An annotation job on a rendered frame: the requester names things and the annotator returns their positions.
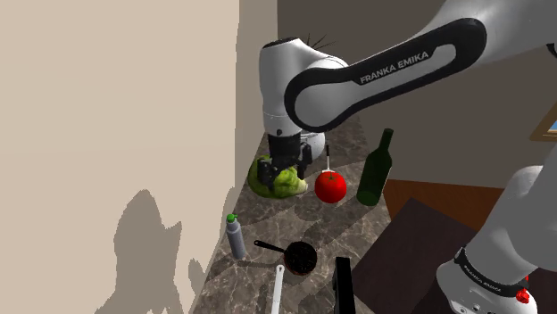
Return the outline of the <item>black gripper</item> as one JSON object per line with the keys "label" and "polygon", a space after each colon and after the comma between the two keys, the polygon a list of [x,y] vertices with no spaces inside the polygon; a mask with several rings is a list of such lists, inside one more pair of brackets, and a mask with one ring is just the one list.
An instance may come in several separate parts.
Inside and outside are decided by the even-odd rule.
{"label": "black gripper", "polygon": [[273,190],[279,171],[294,166],[297,166],[297,176],[304,179],[307,166],[312,164],[312,148],[307,143],[301,143],[301,133],[292,136],[268,134],[267,137],[270,159],[260,157],[257,160],[258,180]]}

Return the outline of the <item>green lettuce head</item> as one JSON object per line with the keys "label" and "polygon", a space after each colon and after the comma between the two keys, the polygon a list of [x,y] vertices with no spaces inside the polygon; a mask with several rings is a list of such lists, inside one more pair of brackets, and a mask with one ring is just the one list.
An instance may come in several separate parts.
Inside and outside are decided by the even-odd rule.
{"label": "green lettuce head", "polygon": [[263,198],[288,198],[297,194],[304,193],[308,184],[304,179],[297,176],[295,167],[284,169],[274,180],[274,189],[271,191],[266,185],[261,183],[257,177],[257,160],[254,160],[247,175],[247,182],[251,190]]}

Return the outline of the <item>red tomato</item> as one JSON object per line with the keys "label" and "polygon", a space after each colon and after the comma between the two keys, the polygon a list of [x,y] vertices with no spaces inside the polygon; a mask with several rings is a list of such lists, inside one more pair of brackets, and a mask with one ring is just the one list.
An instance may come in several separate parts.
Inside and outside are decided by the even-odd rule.
{"label": "red tomato", "polygon": [[326,203],[340,202],[345,197],[346,190],[344,177],[332,170],[322,171],[315,180],[315,194]]}

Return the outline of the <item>dark green wine bottle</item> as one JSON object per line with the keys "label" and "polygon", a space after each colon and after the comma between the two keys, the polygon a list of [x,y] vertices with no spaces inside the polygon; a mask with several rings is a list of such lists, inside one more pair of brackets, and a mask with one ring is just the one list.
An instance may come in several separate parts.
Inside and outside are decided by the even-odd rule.
{"label": "dark green wine bottle", "polygon": [[365,206],[375,206],[382,195],[392,167],[392,158],[388,148],[394,131],[385,128],[378,147],[371,152],[364,163],[356,198]]}

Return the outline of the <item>grey bottle with green cap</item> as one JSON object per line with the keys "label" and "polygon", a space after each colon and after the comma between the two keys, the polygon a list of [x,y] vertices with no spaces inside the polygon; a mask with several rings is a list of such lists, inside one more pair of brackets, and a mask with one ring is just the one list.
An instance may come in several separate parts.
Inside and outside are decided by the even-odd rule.
{"label": "grey bottle with green cap", "polygon": [[245,257],[245,242],[237,214],[228,214],[226,217],[226,234],[233,257],[242,260]]}

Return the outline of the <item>black frying pan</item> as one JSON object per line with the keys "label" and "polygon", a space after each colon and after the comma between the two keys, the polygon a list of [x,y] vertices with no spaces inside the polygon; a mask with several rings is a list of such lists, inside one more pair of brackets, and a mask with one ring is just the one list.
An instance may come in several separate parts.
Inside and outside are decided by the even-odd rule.
{"label": "black frying pan", "polygon": [[261,240],[254,240],[254,245],[275,252],[281,252],[285,267],[294,275],[305,276],[311,273],[317,265],[318,255],[316,250],[311,244],[303,241],[292,242],[286,249]]}

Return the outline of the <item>long white utensil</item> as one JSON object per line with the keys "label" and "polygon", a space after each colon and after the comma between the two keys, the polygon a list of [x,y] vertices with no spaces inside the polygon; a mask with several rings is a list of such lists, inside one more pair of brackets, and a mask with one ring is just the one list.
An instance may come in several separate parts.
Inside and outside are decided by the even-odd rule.
{"label": "long white utensil", "polygon": [[285,269],[281,264],[276,267],[270,314],[279,314]]}

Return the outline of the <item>black flat upright box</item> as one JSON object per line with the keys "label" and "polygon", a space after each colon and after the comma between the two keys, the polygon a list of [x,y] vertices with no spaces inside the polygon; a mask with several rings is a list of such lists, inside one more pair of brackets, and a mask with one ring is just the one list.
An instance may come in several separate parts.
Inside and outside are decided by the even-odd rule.
{"label": "black flat upright box", "polygon": [[336,257],[332,285],[335,295],[334,314],[356,314],[349,258]]}

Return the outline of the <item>wooden framed window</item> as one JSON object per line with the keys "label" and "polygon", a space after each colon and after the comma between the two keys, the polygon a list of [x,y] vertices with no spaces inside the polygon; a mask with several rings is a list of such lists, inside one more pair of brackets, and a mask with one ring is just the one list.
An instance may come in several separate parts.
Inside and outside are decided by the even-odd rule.
{"label": "wooden framed window", "polygon": [[540,120],[529,139],[535,142],[557,142],[557,102]]}

